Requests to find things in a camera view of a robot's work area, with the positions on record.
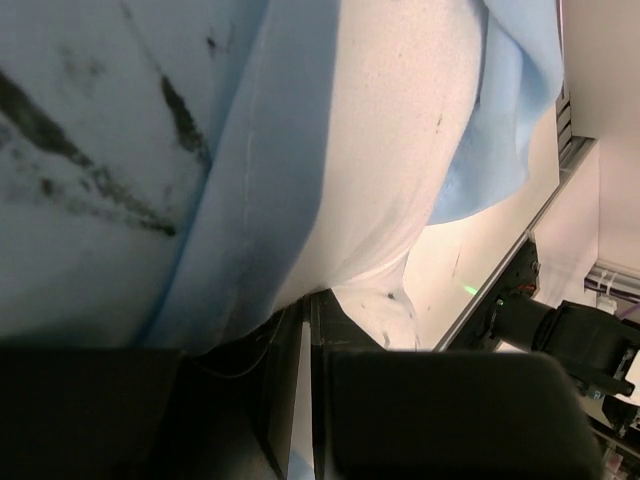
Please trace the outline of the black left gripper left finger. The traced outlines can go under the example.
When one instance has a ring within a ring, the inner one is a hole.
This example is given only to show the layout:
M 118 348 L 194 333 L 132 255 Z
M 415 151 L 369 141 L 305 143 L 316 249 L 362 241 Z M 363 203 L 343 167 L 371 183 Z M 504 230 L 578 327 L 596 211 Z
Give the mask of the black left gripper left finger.
M 217 411 L 248 422 L 249 437 L 272 470 L 289 464 L 303 326 L 303 303 L 276 312 L 242 339 L 194 359 L 219 389 Z

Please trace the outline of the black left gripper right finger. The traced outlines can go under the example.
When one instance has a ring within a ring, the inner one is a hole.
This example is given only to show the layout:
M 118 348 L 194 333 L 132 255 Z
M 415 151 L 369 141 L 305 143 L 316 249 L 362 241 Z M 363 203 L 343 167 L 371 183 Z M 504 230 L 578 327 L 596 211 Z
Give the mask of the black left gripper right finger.
M 384 349 L 326 290 L 310 297 L 312 448 L 316 479 L 347 479 L 358 447 L 356 429 L 365 423 L 358 403 L 371 382 L 357 379 L 364 362 Z

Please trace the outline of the light blue pillowcase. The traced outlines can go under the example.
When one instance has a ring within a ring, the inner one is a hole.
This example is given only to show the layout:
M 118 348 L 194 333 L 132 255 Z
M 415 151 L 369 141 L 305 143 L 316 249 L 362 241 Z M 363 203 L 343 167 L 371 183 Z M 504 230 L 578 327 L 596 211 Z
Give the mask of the light blue pillowcase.
M 140 343 L 200 355 L 332 289 L 417 349 L 412 247 L 526 182 L 562 81 L 552 1 L 269 2 Z

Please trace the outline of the white pillow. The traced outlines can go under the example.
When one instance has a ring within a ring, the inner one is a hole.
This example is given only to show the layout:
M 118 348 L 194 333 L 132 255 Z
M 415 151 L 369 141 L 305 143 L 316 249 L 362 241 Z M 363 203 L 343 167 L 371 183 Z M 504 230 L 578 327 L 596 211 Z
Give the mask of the white pillow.
M 477 1 L 5 1 L 1 339 L 193 354 L 326 288 L 383 345 L 469 120 Z

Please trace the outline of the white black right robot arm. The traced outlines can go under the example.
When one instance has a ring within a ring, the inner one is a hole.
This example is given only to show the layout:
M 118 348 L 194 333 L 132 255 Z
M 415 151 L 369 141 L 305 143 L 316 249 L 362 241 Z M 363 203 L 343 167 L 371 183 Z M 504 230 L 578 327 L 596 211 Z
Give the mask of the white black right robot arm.
M 598 392 L 619 436 L 639 427 L 639 408 L 628 402 L 636 385 L 626 379 L 639 354 L 637 323 L 569 301 L 552 308 L 511 296 L 496 302 L 488 324 L 492 339 L 554 358 L 583 396 Z

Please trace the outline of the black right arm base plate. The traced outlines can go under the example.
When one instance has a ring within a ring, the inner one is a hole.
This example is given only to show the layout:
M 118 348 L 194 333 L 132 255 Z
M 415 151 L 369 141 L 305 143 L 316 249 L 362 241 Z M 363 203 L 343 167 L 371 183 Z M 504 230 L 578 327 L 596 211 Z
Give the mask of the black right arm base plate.
M 498 342 L 530 348 L 541 307 L 538 290 L 540 264 L 536 245 L 526 240 L 469 320 L 472 350 L 494 351 Z

